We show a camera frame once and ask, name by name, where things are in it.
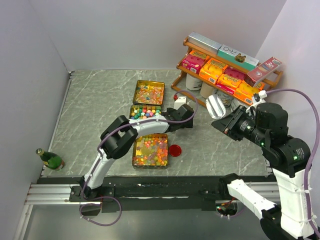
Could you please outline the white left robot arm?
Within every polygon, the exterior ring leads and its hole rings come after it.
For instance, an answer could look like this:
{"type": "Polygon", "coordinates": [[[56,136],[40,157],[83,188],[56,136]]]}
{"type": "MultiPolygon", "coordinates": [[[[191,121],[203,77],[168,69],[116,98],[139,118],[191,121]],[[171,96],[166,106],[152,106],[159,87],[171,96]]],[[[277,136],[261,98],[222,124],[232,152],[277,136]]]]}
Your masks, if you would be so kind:
{"type": "Polygon", "coordinates": [[[195,108],[184,103],[177,109],[168,107],[166,111],[145,119],[118,116],[100,136],[97,157],[80,181],[81,196],[87,201],[94,201],[98,197],[99,188],[112,164],[127,154],[136,139],[192,128],[197,110],[198,103],[195,108]]]}

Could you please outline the silver metal scoop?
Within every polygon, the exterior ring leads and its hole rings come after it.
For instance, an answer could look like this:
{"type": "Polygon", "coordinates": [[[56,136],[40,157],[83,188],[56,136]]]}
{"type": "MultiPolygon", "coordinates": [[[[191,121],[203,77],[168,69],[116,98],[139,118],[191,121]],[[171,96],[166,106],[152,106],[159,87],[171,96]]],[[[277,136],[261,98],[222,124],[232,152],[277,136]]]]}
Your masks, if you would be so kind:
{"type": "Polygon", "coordinates": [[[218,120],[226,116],[226,108],[217,94],[210,95],[205,100],[207,111],[212,119],[218,120]]]}

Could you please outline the gold tin of gummy candies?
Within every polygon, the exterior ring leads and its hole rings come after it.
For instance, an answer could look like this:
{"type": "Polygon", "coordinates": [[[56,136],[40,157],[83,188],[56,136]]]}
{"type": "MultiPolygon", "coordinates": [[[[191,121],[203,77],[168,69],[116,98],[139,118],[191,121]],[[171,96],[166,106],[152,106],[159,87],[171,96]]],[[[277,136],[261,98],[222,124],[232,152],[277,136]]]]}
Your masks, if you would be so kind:
{"type": "Polygon", "coordinates": [[[168,135],[154,133],[139,137],[133,144],[132,166],[136,169],[165,169],[169,165],[168,135]]]}

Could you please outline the gold tin of stick candies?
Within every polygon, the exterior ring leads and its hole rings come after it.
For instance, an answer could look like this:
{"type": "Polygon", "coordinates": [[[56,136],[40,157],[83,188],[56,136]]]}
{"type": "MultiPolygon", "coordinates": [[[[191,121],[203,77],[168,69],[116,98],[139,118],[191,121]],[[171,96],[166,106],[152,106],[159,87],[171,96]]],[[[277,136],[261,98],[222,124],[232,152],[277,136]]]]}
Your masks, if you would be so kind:
{"type": "Polygon", "coordinates": [[[135,105],[161,106],[164,101],[165,83],[151,80],[136,82],[132,103],[135,105]]]}

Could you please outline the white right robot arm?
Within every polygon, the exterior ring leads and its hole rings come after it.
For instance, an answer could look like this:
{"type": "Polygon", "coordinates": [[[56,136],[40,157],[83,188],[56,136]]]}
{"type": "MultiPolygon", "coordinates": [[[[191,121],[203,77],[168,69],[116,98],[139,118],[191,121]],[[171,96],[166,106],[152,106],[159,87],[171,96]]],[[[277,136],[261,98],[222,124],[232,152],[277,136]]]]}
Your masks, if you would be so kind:
{"type": "Polygon", "coordinates": [[[317,240],[320,228],[312,211],[310,170],[318,149],[288,134],[288,113],[277,103],[266,102],[267,92],[253,96],[250,107],[238,106],[227,113],[218,95],[206,99],[212,126],[235,141],[247,139],[259,146],[276,178],[279,203],[249,187],[237,174],[219,180],[223,199],[236,198],[259,219],[271,240],[317,240]]]}

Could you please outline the gold tin of star candies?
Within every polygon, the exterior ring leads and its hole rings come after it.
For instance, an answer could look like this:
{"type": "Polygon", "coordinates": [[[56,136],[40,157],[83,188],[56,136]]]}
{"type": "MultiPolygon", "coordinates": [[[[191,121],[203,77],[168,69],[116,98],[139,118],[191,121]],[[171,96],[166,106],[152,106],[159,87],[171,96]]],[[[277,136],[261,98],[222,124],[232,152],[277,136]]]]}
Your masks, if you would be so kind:
{"type": "Polygon", "coordinates": [[[138,105],[130,107],[129,118],[133,120],[153,118],[161,114],[161,107],[155,105],[138,105]]]}

